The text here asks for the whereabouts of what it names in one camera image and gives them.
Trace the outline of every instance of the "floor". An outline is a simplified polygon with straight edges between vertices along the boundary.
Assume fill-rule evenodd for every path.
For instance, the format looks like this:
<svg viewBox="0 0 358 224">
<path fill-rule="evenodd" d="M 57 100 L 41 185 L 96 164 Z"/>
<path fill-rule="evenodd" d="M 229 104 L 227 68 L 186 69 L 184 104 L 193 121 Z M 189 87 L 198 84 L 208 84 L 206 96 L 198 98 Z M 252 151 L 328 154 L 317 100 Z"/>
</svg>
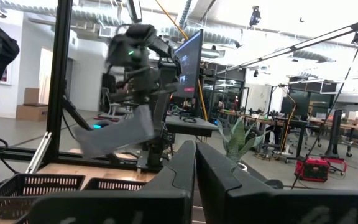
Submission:
<svg viewBox="0 0 358 224">
<path fill-rule="evenodd" d="M 94 124 L 92 119 L 96 113 L 89 111 L 80 111 L 80 114 L 84 117 L 89 124 Z M 66 118 L 70 128 L 76 126 L 74 120 L 66 114 Z M 0 118 L 0 138 L 5 139 L 11 146 L 26 147 L 36 149 L 40 143 L 42 136 L 45 133 L 46 122 L 29 122 L 29 121 L 16 121 L 14 119 Z M 175 147 L 180 147 L 183 142 L 187 140 L 195 141 L 194 136 L 187 136 L 183 134 L 177 134 L 175 138 Z M 308 143 L 312 145 L 314 137 L 310 137 Z M 328 146 L 328 141 L 321 140 L 322 146 L 316 147 L 313 150 L 313 154 L 322 154 L 325 152 Z M 213 133 L 213 136 L 208 138 L 208 144 L 213 146 L 221 153 L 225 153 L 223 149 L 222 137 L 219 133 Z M 60 141 L 60 150 L 68 151 L 73 148 L 78 148 L 76 141 L 70 136 L 69 131 L 62 123 L 62 134 Z M 307 153 L 307 149 L 303 149 L 301 155 L 304 156 Z M 346 146 L 339 146 L 339 154 L 341 157 L 345 157 Z M 296 186 L 299 188 L 317 188 L 317 189 L 351 189 L 358 190 L 358 148 L 352 148 L 353 156 L 346 158 L 348 168 L 345 176 L 339 174 L 330 174 L 329 179 L 325 183 L 306 182 L 299 181 Z M 285 164 L 283 161 L 263 161 L 254 156 L 253 152 L 249 152 L 242 157 L 242 160 L 249 165 L 253 170 L 262 174 L 266 178 L 274 178 L 281 180 L 287 187 L 291 186 L 295 180 L 293 175 L 295 170 L 295 161 L 290 161 Z M 13 168 L 18 171 L 24 171 L 28 163 L 8 161 Z M 9 178 L 12 175 L 0 161 L 0 181 Z"/>
</svg>

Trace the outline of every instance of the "wooden table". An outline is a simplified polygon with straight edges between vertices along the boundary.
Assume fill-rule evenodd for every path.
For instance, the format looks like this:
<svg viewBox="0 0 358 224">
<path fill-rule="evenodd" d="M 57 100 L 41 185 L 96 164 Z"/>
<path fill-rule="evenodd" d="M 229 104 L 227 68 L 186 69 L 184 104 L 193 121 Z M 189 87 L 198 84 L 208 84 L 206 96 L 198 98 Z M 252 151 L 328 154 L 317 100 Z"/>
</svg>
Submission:
<svg viewBox="0 0 358 224">
<path fill-rule="evenodd" d="M 69 152 L 81 153 L 79 149 L 71 149 Z M 120 158 L 132 159 L 131 155 L 118 154 Z M 85 175 L 85 180 L 82 187 L 84 187 L 88 181 L 93 177 L 108 178 L 108 179 L 120 179 L 120 180 L 133 180 L 148 182 L 154 178 L 156 174 L 153 173 L 140 173 L 132 170 L 118 170 L 107 169 L 99 167 L 88 166 L 73 166 L 66 164 L 48 164 L 43 169 L 38 171 L 38 174 L 75 174 Z M 12 224 L 15 220 L 0 220 L 0 224 Z"/>
</svg>

